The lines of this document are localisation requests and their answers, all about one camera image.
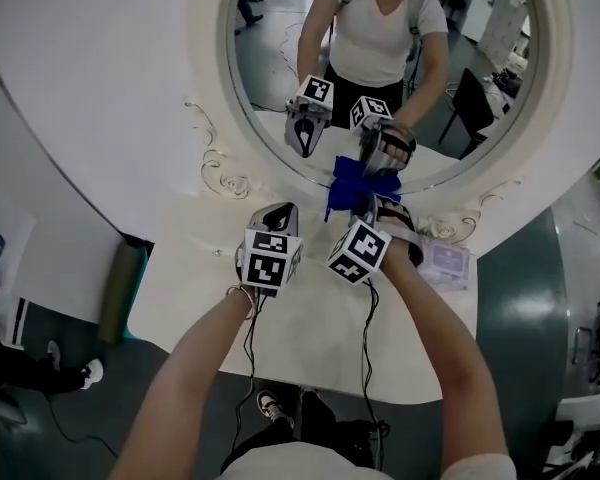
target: mirror frame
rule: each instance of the mirror frame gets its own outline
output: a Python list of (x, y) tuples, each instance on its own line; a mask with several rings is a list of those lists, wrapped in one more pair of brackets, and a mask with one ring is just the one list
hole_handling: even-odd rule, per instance
[[(571, 74), (572, 32), (567, 0), (527, 0), (532, 38), (525, 83), (499, 133), (457, 165), (409, 182), (402, 202), (417, 215), (461, 208), (482, 194), (524, 176), (563, 102)], [(196, 103), (241, 167), (283, 198), (324, 207), (331, 178), (300, 161), (289, 148), (280, 156), (249, 103), (240, 81), (233, 28), (237, 0), (191, 0), (188, 45)]]

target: black pants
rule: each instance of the black pants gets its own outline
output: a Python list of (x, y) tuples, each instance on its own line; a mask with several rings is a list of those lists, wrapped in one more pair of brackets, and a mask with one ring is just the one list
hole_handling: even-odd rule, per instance
[(251, 10), (249, 0), (238, 0), (238, 10), (242, 14), (244, 21), (247, 22), (247, 25), (253, 21), (253, 11)]
[(85, 373), (78, 368), (56, 371), (49, 359), (35, 361), (25, 352), (0, 343), (0, 386), (10, 384), (53, 395), (80, 389), (84, 380)]
[(333, 116), (331, 118), (333, 126), (340, 128), (350, 127), (349, 113), (360, 99), (360, 96), (368, 96), (384, 101), (387, 107), (389, 107), (391, 114), (395, 114), (402, 106), (402, 94), (404, 91), (402, 80), (384, 87), (365, 87), (364, 85), (354, 84), (338, 76), (331, 64), (327, 66), (324, 78), (334, 85)]
[[(300, 441), (330, 448), (355, 466), (373, 468), (373, 456), (369, 446), (367, 422), (340, 422), (329, 407), (315, 393), (305, 393), (302, 397), (302, 428)], [(222, 465), (221, 473), (236, 459), (249, 450), (294, 443), (291, 424), (285, 418), (278, 418), (262, 432), (250, 437), (236, 447)]]

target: person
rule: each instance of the person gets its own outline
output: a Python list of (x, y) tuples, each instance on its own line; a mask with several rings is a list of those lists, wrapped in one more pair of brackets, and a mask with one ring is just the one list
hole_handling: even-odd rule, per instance
[[(253, 14), (249, 0), (238, 0), (238, 11), (240, 11), (244, 21), (247, 22), (247, 27), (253, 27), (263, 18), (262, 14)], [(238, 34), (240, 34), (240, 31), (236, 30), (235, 35)]]
[[(385, 206), (402, 211), (391, 203)], [(404, 225), (395, 217), (382, 219)], [(494, 383), (471, 333), (418, 274), (406, 242), (391, 241), (381, 269), (411, 314), (440, 382), (443, 479), (515, 480)], [(253, 292), (248, 287), (229, 291), (182, 337), (151, 383), (110, 480), (191, 478), (205, 404), (251, 310), (250, 298)], [(387, 478), (368, 467), (363, 447), (352, 455), (351, 447), (334, 437), (333, 415), (315, 392), (303, 390), (301, 398), (304, 442), (293, 438), (293, 420), (275, 397), (261, 393), (258, 405), (272, 423), (236, 448), (220, 478)]]
[(417, 9), (417, 29), (424, 76), (403, 104), (406, 61), (414, 44), (409, 12), (409, 0), (313, 0), (298, 41), (298, 78), (302, 83), (308, 75), (319, 75), (322, 40), (336, 18), (324, 74), (334, 84), (332, 125), (349, 128), (352, 107), (360, 96), (369, 96), (383, 100), (395, 120), (413, 128), (444, 94), (447, 22), (437, 0), (423, 0)]
[(60, 347), (55, 341), (47, 344), (47, 355), (39, 361), (22, 350), (0, 343), (0, 386), (8, 384), (56, 395), (89, 389), (104, 376), (99, 359), (93, 359), (82, 368), (61, 368), (60, 359)]

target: white t-shirt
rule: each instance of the white t-shirt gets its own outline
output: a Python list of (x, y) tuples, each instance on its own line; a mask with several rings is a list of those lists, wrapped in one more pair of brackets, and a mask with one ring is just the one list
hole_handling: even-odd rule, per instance
[[(391, 480), (374, 469), (358, 468), (333, 450), (307, 443), (255, 448), (231, 464), (218, 480)], [(516, 480), (506, 455), (477, 455), (462, 460), (442, 480)]]
[[(343, 5), (336, 16), (330, 55), (338, 76), (366, 87), (384, 87), (402, 80), (413, 44), (408, 10), (407, 0), (388, 16), (380, 12), (376, 0), (352, 0)], [(424, 1), (418, 30), (422, 37), (448, 32), (438, 0)]]

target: floor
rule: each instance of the floor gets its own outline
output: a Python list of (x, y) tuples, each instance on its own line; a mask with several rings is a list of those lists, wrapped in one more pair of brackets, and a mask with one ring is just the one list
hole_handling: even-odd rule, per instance
[(595, 364), (587, 364), (591, 335), (583, 333), (578, 346), (578, 327), (595, 328), (600, 323), (600, 180), (587, 173), (554, 205), (556, 232), (564, 263), (569, 315), (569, 354), (565, 398), (593, 395), (600, 386), (590, 383)]
[[(551, 210), (481, 258), (478, 270), (477, 340), (498, 388), (510, 451), (518, 461), (540, 460), (547, 451), (541, 431), (552, 420), (561, 398), (567, 360), (566, 296)], [(166, 353), (134, 340), (111, 350), (100, 349), (95, 344), (95, 325), (31, 307), (24, 330), (25, 349), (41, 357), (49, 339), (59, 341), (65, 365), (79, 366), (98, 355), (106, 366), (104, 380), (91, 390), (54, 397), (53, 408), (63, 431), (73, 439), (99, 436), (120, 450)], [(295, 387), (258, 381), (258, 388), (265, 386), (292, 405)], [(219, 374), (207, 408), (195, 478), (217, 476), (235, 431), (234, 407), (247, 387), (244, 377)], [(9, 391), (29, 423), (15, 428), (0, 423), (0, 480), (106, 477), (115, 459), (101, 443), (68, 442), (41, 394)], [(340, 419), (368, 417), (360, 398), (328, 392), (323, 397)], [(441, 402), (377, 403), (375, 411), (392, 426), (386, 440), (385, 472), (397, 480), (439, 478)], [(254, 403), (245, 406), (243, 415), (243, 436), (263, 428), (265, 422)]]
[[(256, 110), (283, 112), (285, 103), (293, 98), (298, 90), (295, 73), (297, 44), (302, 24), (313, 0), (266, 0), (252, 3), (254, 14), (264, 15), (264, 19), (251, 28), (246, 28), (244, 20), (236, 19), (236, 56), (240, 78), (247, 96)], [(490, 75), (490, 67), (485, 57), (475, 45), (455, 30), (449, 31), (450, 82), (458, 82), (465, 68), (471, 69), (481, 79)], [(329, 55), (329, 41), (323, 41), (321, 67), (326, 68)], [(405, 80), (415, 68), (415, 62), (407, 64)], [(422, 63), (416, 74), (416, 82), (422, 77)], [(419, 143), (444, 155), (459, 158), (469, 144), (470, 138), (460, 120), (451, 126), (443, 143), (438, 139), (451, 118), (449, 97), (441, 99), (427, 117), (415, 128)]]

